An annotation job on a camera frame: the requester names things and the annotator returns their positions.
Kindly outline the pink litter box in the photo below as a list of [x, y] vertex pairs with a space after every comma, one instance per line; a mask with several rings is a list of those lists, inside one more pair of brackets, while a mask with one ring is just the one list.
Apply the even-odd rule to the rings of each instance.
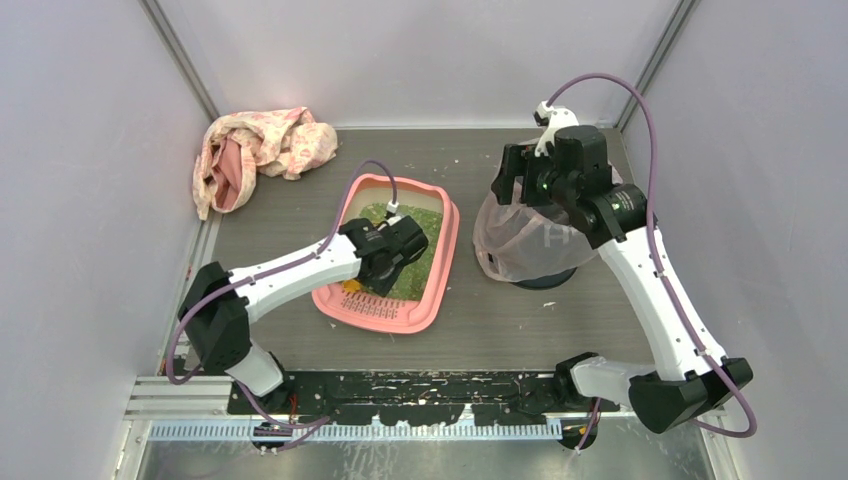
[[336, 321], [379, 333], [414, 334], [429, 327], [437, 316], [453, 263], [460, 215], [444, 189], [405, 177], [398, 177], [396, 183], [402, 206], [422, 208], [442, 216], [439, 235], [428, 248], [434, 260], [422, 298], [400, 300], [364, 291], [348, 292], [340, 283], [322, 286], [311, 297], [320, 312]]

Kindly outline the pink plastic trash bag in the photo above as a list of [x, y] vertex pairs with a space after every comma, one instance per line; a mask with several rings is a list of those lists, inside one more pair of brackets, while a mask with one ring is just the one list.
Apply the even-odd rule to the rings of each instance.
[[489, 191], [478, 211], [472, 244], [486, 276], [513, 284], [579, 268], [597, 257], [561, 207], [522, 205], [520, 193], [515, 183], [512, 202], [498, 205]]

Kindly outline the dark round trash bin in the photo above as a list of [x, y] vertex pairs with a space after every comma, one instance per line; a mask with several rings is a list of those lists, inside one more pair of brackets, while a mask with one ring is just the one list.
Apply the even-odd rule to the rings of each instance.
[[540, 276], [534, 279], [513, 282], [513, 285], [533, 291], [549, 290], [557, 288], [569, 281], [576, 273], [577, 268], [563, 270], [556, 274]]

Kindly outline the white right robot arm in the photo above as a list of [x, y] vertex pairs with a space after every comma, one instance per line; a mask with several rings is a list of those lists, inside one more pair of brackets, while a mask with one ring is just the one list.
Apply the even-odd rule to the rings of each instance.
[[748, 361], [727, 356], [694, 311], [646, 195], [614, 180], [605, 136], [596, 127], [563, 127], [549, 141], [505, 145], [491, 191], [500, 205], [563, 208], [615, 275], [648, 340], [649, 365], [595, 352], [560, 362], [555, 385], [565, 402], [604, 399], [664, 433], [697, 422], [752, 380]]

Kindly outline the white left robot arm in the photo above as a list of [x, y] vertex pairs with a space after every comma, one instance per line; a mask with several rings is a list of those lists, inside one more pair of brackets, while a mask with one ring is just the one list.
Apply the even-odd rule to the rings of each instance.
[[182, 331], [204, 372], [228, 375], [254, 397], [267, 397], [282, 388], [286, 375], [253, 340], [254, 323], [294, 299], [347, 280], [385, 296], [428, 247], [413, 218], [395, 215], [378, 224], [354, 218], [326, 239], [262, 264], [226, 271], [212, 262], [198, 271], [184, 299]]

